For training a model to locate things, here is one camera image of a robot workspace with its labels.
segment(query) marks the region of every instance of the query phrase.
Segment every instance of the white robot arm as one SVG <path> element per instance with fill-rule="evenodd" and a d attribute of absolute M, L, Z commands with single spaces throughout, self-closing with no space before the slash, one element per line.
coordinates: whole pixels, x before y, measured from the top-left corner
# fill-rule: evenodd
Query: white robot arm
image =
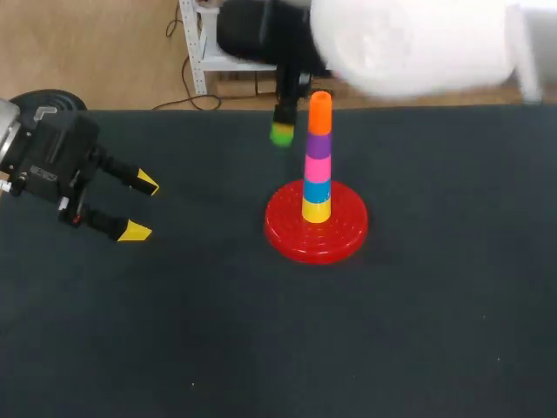
<path fill-rule="evenodd" d="M 526 101 L 557 78 L 553 0 L 285 0 L 311 3 L 328 67 L 377 97 L 501 84 L 516 73 Z"/>

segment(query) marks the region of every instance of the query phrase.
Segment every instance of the wooden floor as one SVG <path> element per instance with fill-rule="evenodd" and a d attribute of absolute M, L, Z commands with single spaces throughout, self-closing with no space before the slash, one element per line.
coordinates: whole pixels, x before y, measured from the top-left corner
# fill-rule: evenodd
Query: wooden floor
<path fill-rule="evenodd" d="M 150 109 L 185 98 L 187 54 L 178 26 L 167 38 L 176 0 L 0 0 L 0 97 L 56 88 L 91 109 Z M 191 82 L 191 75 L 186 71 Z M 209 100 L 200 105 L 211 106 Z M 519 103 L 513 86 L 386 103 L 346 98 L 338 107 Z M 273 98 L 227 100 L 223 109 L 270 109 Z M 180 104 L 174 108 L 191 108 Z"/>

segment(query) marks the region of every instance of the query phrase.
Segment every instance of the purple ring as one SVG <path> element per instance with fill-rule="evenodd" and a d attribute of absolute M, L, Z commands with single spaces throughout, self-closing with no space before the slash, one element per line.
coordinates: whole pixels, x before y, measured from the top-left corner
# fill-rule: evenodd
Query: purple ring
<path fill-rule="evenodd" d="M 323 159 L 331 155 L 332 137 L 330 133 L 326 135 L 307 134 L 307 149 L 305 154 L 313 159 Z"/>

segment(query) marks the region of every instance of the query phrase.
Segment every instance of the pink ring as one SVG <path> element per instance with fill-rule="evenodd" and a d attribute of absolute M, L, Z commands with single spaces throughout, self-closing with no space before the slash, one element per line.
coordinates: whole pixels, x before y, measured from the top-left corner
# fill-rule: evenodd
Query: pink ring
<path fill-rule="evenodd" d="M 312 183 L 325 183 L 331 179 L 331 156 L 315 159 L 305 155 L 305 179 Z"/>

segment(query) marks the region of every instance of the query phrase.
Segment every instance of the dark table surface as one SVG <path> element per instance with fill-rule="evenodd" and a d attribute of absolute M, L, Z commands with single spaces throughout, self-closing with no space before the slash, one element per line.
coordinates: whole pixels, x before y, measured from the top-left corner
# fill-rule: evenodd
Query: dark table surface
<path fill-rule="evenodd" d="M 333 177 L 372 213 L 335 266 L 262 233 L 304 117 L 279 152 L 266 112 L 91 116 L 161 191 L 90 200 L 154 232 L 2 199 L 0 416 L 557 416 L 557 108 L 335 113 Z"/>

